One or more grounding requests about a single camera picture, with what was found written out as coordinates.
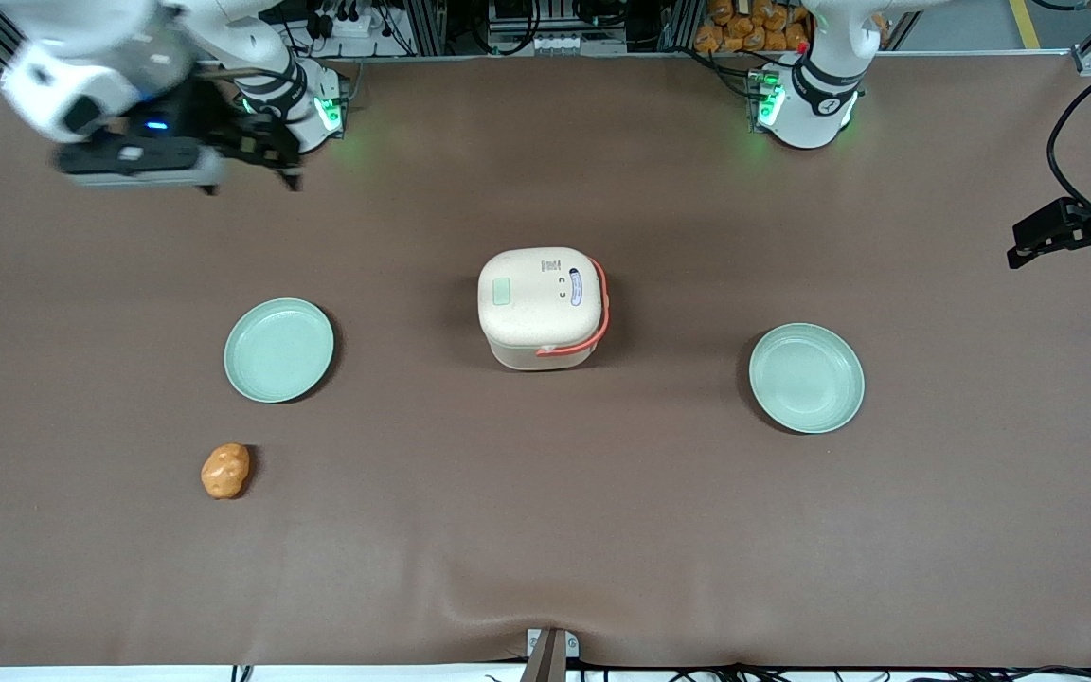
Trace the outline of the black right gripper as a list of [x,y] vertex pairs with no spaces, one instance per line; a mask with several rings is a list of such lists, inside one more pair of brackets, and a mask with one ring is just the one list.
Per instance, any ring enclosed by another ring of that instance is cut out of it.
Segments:
[[[212,161],[235,159],[278,174],[289,191],[300,191],[303,168],[297,137],[272,113],[245,113],[211,81],[185,81],[124,113],[120,151],[133,174],[206,170]],[[203,176],[196,189],[216,198],[220,178]]]

